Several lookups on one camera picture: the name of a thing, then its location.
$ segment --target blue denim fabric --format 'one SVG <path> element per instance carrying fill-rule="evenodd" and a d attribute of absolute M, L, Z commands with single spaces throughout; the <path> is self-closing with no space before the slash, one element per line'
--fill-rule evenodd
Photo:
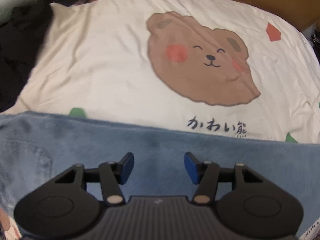
<path fill-rule="evenodd" d="M 320 216 L 320 145 L 259 141 L 25 112 L 0 115 L 0 207 L 12 215 L 17 201 L 75 163 L 86 168 L 135 155 L 126 185 L 130 195 L 187 195 L 196 186 L 183 155 L 222 167 L 242 162 L 300 200 L 300 236 Z M 218 189 L 219 195 L 228 190 Z M 88 191 L 101 199 L 98 185 Z"/>

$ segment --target bear's nose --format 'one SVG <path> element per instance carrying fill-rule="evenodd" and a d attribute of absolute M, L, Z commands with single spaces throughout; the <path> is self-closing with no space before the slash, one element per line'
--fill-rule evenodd
<path fill-rule="evenodd" d="M 209 59 L 209 60 L 215 60 L 215 59 L 216 59 L 216 57 L 213 56 L 213 55 L 206 55 L 206 57 L 207 57 L 207 59 Z"/>

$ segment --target green shape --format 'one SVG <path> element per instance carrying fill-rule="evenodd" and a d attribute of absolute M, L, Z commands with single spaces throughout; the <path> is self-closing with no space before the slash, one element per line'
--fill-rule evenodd
<path fill-rule="evenodd" d="M 285 141 L 297 143 L 297 141 L 290 135 L 290 133 L 287 133 L 287 136 L 285 137 Z"/>
<path fill-rule="evenodd" d="M 71 109 L 69 115 L 71 116 L 76 116 L 76 117 L 84 117 L 84 118 L 87 118 L 86 115 L 85 115 L 85 112 L 82 108 L 79 108 L 79 107 L 74 107 Z"/>

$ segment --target bear's mouth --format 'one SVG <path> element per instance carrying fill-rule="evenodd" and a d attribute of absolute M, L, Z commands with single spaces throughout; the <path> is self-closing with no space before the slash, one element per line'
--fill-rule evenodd
<path fill-rule="evenodd" d="M 210 64 L 204 63 L 206 66 L 214 66 L 214 67 L 220 67 L 220 65 L 214 65 L 213 60 L 210 62 Z"/>

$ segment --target bear's inner ear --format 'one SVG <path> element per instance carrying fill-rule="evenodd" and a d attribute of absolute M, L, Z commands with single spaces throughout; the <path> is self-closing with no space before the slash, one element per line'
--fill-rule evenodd
<path fill-rule="evenodd" d="M 234 48 L 235 51 L 241 52 L 241 47 L 240 47 L 240 45 L 238 44 L 238 42 L 236 40 L 234 40 L 233 38 L 228 37 L 227 41 Z"/>
<path fill-rule="evenodd" d="M 172 20 L 170 19 L 166 19 L 164 21 L 161 21 L 157 24 L 157 28 L 158 29 L 164 29 L 165 27 L 167 27 L 170 23 L 172 23 Z"/>

